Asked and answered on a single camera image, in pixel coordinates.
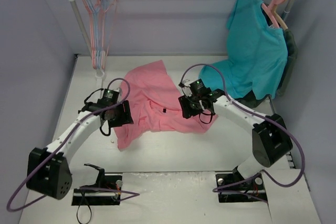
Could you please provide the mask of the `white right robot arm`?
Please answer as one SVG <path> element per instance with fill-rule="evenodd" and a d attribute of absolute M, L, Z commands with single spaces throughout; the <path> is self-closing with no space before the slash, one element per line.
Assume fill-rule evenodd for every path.
<path fill-rule="evenodd" d="M 227 97 L 221 89 L 211 90 L 201 79 L 179 83 L 183 95 L 179 97 L 183 118 L 216 115 L 224 117 L 241 127 L 251 136 L 252 154 L 234 168 L 232 181 L 238 188 L 245 188 L 251 177 L 263 168 L 270 168 L 293 148 L 290 137 L 269 120 L 285 127 L 282 117 L 258 114 L 250 108 Z"/>

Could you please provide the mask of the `pink t shirt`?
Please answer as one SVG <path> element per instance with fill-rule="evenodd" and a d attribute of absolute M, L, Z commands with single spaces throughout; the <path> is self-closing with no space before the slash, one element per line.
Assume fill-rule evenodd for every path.
<path fill-rule="evenodd" d="M 129 71 L 124 79 L 130 85 L 129 101 L 133 124 L 114 128 L 118 149 L 127 148 L 144 132 L 177 131 L 203 134 L 210 129 L 218 116 L 210 119 L 202 115 L 189 119 L 182 117 L 178 98 L 181 93 L 166 72 L 162 60 L 139 66 Z"/>

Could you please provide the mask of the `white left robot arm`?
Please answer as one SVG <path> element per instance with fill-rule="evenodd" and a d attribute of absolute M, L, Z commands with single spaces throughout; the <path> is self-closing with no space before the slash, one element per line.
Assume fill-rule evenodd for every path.
<path fill-rule="evenodd" d="M 84 100 L 78 117 L 62 135 L 45 148 L 34 148 L 28 157 L 26 187 L 54 199 L 63 199 L 73 184 L 69 164 L 71 159 L 96 130 L 105 123 L 110 129 L 132 124 L 128 100 L 121 97 L 120 88 L 102 89 L 97 102 Z"/>

